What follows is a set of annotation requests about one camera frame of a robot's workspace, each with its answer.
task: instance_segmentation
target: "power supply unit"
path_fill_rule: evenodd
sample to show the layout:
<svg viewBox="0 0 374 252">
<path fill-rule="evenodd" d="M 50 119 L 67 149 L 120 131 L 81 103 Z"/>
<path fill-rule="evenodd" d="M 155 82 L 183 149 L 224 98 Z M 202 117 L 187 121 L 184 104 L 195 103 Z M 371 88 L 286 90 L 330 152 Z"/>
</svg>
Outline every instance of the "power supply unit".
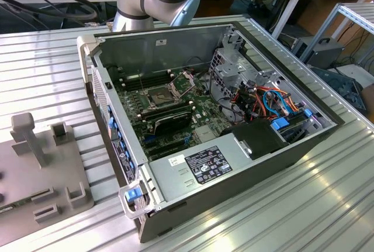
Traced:
<svg viewBox="0 0 374 252">
<path fill-rule="evenodd" d="M 312 39 L 313 36 L 298 38 L 293 44 L 291 52 L 297 58 L 300 58 Z M 343 50 L 344 46 L 332 37 L 324 37 L 316 44 L 315 48 L 306 59 L 305 64 L 320 69 L 328 69 Z"/>
</svg>

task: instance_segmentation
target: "handle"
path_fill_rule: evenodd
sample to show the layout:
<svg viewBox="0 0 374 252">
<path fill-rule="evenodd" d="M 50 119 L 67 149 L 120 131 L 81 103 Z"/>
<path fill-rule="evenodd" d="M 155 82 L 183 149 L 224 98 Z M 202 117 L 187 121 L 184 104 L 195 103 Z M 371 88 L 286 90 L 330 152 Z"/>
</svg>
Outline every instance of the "handle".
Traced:
<svg viewBox="0 0 374 252">
<path fill-rule="evenodd" d="M 86 56 L 91 57 L 93 54 L 95 54 L 98 45 L 99 43 L 97 42 L 95 36 L 92 34 L 79 36 L 77 38 L 79 63 L 81 63 L 81 71 L 84 83 L 87 83 L 89 81 Z"/>
<path fill-rule="evenodd" d="M 330 42 L 330 38 L 329 37 L 324 37 L 322 39 L 320 39 L 320 41 L 318 42 L 319 44 L 322 44 L 322 42 L 326 42 L 326 43 L 329 43 Z"/>
<path fill-rule="evenodd" d="M 131 220 L 137 219 L 140 216 L 144 215 L 145 213 L 151 212 L 154 209 L 153 204 L 148 204 L 143 208 L 140 208 L 138 210 L 131 210 L 129 203 L 125 197 L 126 192 L 131 191 L 132 189 L 136 189 L 140 187 L 140 180 L 137 179 L 130 183 L 129 185 L 126 185 L 119 189 L 118 197 L 121 200 L 122 208 L 126 214 L 126 217 L 128 217 Z"/>
</svg>

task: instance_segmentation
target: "blue latch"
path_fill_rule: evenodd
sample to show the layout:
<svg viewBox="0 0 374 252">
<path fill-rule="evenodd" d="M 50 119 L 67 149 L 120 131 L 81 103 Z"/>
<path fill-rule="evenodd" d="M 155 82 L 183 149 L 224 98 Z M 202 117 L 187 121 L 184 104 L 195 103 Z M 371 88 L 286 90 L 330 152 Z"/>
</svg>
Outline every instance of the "blue latch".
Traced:
<svg viewBox="0 0 374 252">
<path fill-rule="evenodd" d="M 290 123 L 285 118 L 279 118 L 273 120 L 273 123 L 271 124 L 272 127 L 274 127 L 275 130 L 279 130 L 282 127 L 285 127 L 289 125 Z"/>
<path fill-rule="evenodd" d="M 113 128 L 113 125 L 115 124 L 115 119 L 113 117 L 111 117 L 109 119 L 109 122 L 108 122 L 108 126 L 109 128 Z"/>
<path fill-rule="evenodd" d="M 308 118 L 310 118 L 311 116 L 312 116 L 312 112 L 311 112 L 311 110 L 310 109 L 305 109 L 304 110 L 304 114 L 308 117 Z"/>
<path fill-rule="evenodd" d="M 131 189 L 124 193 L 126 199 L 128 202 L 134 201 L 137 198 L 140 198 L 143 196 L 143 193 L 141 192 L 141 189 L 139 187 L 135 189 Z"/>
</svg>

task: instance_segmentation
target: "slotted aluminum surface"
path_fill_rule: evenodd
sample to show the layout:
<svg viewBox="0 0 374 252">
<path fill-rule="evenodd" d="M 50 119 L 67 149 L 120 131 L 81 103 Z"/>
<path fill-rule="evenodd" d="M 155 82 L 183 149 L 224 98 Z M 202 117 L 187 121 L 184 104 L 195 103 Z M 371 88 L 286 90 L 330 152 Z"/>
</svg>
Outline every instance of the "slotted aluminum surface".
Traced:
<svg viewBox="0 0 374 252">
<path fill-rule="evenodd" d="M 373 126 L 252 20 L 225 16 L 195 19 L 192 24 L 232 20 L 286 64 L 345 120 L 345 126 L 293 167 L 140 244 L 116 196 L 118 184 L 84 92 L 75 45 L 80 34 L 107 29 L 0 36 L 0 140 L 9 139 L 10 116 L 21 111 L 33 112 L 37 129 L 60 120 L 73 125 L 96 202 L 92 209 L 2 249 L 374 251 Z M 261 68 L 268 66 L 254 50 L 248 55 Z"/>
<path fill-rule="evenodd" d="M 338 12 L 374 34 L 374 4 L 373 3 L 350 3 L 342 4 Z"/>
</svg>

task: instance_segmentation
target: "warning label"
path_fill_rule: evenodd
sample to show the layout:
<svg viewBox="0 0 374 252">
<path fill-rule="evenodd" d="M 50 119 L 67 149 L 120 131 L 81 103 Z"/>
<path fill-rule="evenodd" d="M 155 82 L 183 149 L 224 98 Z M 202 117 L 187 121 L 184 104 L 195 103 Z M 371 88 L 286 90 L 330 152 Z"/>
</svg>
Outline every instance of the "warning label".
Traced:
<svg viewBox="0 0 374 252">
<path fill-rule="evenodd" d="M 199 184 L 205 184 L 232 169 L 217 146 L 185 158 Z"/>
</svg>

